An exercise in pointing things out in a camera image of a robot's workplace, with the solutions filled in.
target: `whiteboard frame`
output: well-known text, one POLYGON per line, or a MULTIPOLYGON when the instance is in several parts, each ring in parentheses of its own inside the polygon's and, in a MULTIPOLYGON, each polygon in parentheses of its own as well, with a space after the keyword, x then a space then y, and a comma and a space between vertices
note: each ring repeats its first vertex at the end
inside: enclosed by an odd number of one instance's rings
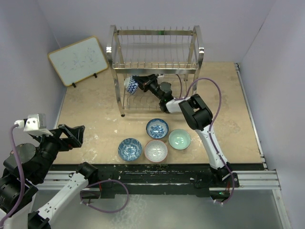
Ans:
MULTIPOLYGON (((63 81, 61 75, 58 73, 58 71, 57 71, 55 65, 54 65, 53 62, 52 62, 52 60, 51 60, 51 58, 50 58, 50 55, 51 55, 52 53, 55 53, 55 52, 58 52, 58 51, 60 51, 60 50, 66 49, 66 48, 68 48, 68 47, 70 47, 70 46, 73 46, 73 45, 75 45, 75 44, 78 44, 78 43, 80 43, 80 42, 86 41, 86 40, 91 39, 91 38, 95 38, 95 39, 96 39, 97 44, 99 45, 99 48, 100 48, 100 50, 101 50, 101 52, 102 52, 102 54, 103 54, 104 60, 105 60, 105 62, 106 62, 106 64, 107 64, 107 67, 106 67, 105 69, 102 69, 102 70, 100 70, 99 72, 96 72, 96 73, 100 73, 100 72, 105 71, 105 70, 107 70, 107 69, 109 68, 109 63, 108 63, 107 59, 105 58, 104 52, 103 52, 102 47, 101 47, 101 44, 100 44, 100 42, 99 42, 99 39, 98 39, 96 36, 88 37, 88 38, 83 39, 83 40, 81 40, 81 41, 79 41, 79 42, 76 42, 76 43, 70 44, 70 45, 68 45, 68 46, 65 46, 65 47, 63 47, 63 48, 61 48, 61 49, 52 51, 52 52, 50 52, 50 53, 48 54, 48 59, 49 59, 49 61, 51 62, 51 64, 52 64, 53 68, 55 69, 57 75, 60 77, 60 79, 61 79, 63 85, 65 85, 66 87, 69 87, 69 86, 71 86, 72 84, 66 85, 66 84, 64 83, 64 81, 63 81)), ((88 75, 88 76, 84 77, 83 79, 78 80, 78 81, 75 81, 75 82, 73 82, 73 83, 77 83, 77 82, 82 81, 82 80, 84 80, 84 79, 87 79, 88 77, 93 76, 93 75, 94 75, 94 74, 88 75)))

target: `checkered blue and white cup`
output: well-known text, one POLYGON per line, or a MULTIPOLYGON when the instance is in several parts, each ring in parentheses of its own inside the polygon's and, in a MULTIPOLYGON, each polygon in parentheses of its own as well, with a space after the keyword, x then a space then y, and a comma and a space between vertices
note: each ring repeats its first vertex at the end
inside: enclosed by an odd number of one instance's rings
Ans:
POLYGON ((127 77, 124 81, 124 87, 130 94, 134 94, 138 89, 139 84, 133 79, 133 75, 127 77))

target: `wooden table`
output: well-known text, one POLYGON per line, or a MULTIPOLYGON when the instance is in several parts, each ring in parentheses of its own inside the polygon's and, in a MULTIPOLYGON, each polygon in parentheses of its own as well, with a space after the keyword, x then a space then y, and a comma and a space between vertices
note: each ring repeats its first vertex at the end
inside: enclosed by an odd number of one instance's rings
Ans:
MULTIPOLYGON (((222 91, 222 108, 214 128, 223 153, 230 163, 261 163, 253 127, 248 115, 239 79, 232 62, 206 62, 200 77, 214 79, 222 91)), ((219 96, 215 86, 199 81, 197 93, 215 114, 219 96)), ((168 135, 162 140, 168 147, 169 163, 208 163, 208 157, 199 136, 191 130, 182 114, 129 114, 120 116, 114 95, 110 70, 90 77, 77 87, 68 87, 59 118, 59 124, 70 127, 84 125, 84 142, 81 148, 60 152, 55 164, 148 164, 144 153, 133 162, 125 162, 118 155, 119 143, 128 137, 138 139, 144 149, 152 140, 146 133, 147 122, 152 118, 164 119, 170 131, 181 128, 188 131, 192 142, 185 150, 175 150, 168 143, 168 135)))

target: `wire rack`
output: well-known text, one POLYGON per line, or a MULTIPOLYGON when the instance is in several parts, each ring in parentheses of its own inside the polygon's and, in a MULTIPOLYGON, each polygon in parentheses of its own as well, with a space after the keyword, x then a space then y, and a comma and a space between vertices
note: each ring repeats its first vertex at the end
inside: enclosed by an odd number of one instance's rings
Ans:
MULTIPOLYGON (((180 91, 180 84, 173 74, 182 77, 183 88, 187 86, 189 74, 194 75, 194 80, 198 78, 204 49, 199 26, 194 26, 192 30, 190 27, 120 27, 118 30, 112 25, 106 53, 117 103, 124 116, 124 110, 160 110, 159 102, 151 93, 143 94, 139 90, 134 95, 124 91, 121 96, 117 74, 122 74, 124 78, 128 74, 166 74, 164 80, 172 84, 174 94, 180 91)), ((196 88, 197 85, 194 84, 192 93, 195 93, 196 88)))

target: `white wall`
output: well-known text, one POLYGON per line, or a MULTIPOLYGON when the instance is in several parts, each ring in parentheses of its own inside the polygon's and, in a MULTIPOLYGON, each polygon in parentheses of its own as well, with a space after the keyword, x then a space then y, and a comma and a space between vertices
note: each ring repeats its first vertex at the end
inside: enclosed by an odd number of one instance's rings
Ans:
POLYGON ((38 0, 60 46, 98 36, 109 26, 200 25, 205 61, 239 62, 275 0, 38 0))
POLYGON ((305 228, 305 1, 277 0, 241 63, 269 169, 295 229, 305 228))
MULTIPOLYGON (((59 48, 34 0, 0 1, 0 171, 11 146, 9 128, 29 114, 45 113, 53 128, 65 87, 48 61, 59 48)), ((31 138, 14 131, 16 143, 31 138)))

